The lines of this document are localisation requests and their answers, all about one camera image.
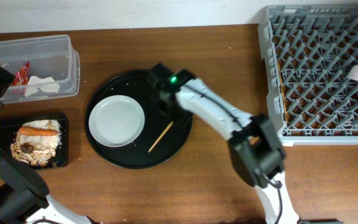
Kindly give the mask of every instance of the gray dish rack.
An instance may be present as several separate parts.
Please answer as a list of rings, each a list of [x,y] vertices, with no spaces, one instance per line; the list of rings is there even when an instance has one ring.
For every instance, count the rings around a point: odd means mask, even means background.
[[[269,6],[258,33],[283,145],[358,144],[358,6]]]

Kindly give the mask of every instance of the table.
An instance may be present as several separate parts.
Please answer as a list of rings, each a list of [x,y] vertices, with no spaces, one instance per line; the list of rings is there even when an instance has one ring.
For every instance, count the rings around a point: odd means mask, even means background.
[[[226,142],[194,119],[177,155],[159,166],[130,170],[97,155],[84,128],[96,89],[131,69],[159,61],[188,68],[241,110],[266,113],[265,65],[256,25],[168,29],[82,30],[0,34],[0,40],[68,34],[80,54],[80,92],[72,98],[6,105],[0,118],[62,111],[70,122],[69,164],[39,174],[50,193],[76,213],[103,223],[232,223],[264,218],[255,190],[231,167]],[[305,220],[358,223],[358,146],[285,148],[288,191]]]

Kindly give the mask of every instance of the round white dish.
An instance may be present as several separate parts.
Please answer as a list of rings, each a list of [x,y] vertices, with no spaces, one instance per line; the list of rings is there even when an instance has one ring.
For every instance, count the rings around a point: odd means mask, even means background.
[[[89,131],[102,145],[119,147],[135,140],[144,127],[141,105],[128,96],[115,95],[101,100],[89,116]]]

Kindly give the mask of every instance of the red packet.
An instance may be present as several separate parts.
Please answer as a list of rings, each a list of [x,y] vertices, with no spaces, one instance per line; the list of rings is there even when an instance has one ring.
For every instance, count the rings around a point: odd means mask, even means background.
[[[27,75],[29,73],[30,68],[30,62],[27,62],[24,66],[20,68],[18,72],[15,74],[15,80],[12,83],[12,86],[21,86],[21,85],[27,85]],[[24,92],[23,90],[12,90],[14,94],[21,94]]]

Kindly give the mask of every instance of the carrot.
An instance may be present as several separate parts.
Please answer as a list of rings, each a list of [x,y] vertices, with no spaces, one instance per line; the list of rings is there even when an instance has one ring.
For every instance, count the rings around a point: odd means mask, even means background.
[[[58,134],[58,132],[55,130],[38,129],[31,127],[21,127],[19,128],[19,133],[25,136],[55,136]]]

